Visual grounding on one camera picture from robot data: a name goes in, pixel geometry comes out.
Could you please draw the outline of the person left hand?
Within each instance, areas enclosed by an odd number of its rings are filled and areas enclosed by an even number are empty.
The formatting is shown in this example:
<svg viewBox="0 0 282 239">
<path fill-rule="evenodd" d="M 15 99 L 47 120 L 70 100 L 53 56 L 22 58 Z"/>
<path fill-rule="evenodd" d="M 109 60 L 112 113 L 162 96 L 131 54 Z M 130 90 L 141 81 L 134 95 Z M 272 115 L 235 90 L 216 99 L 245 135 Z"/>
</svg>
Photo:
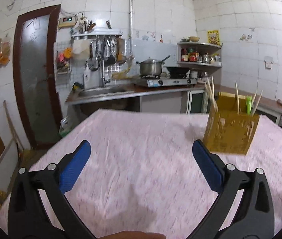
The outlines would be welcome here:
<svg viewBox="0 0 282 239">
<path fill-rule="evenodd" d="M 99 239 L 166 239 L 166 236 L 156 232 L 122 231 Z"/>
</svg>

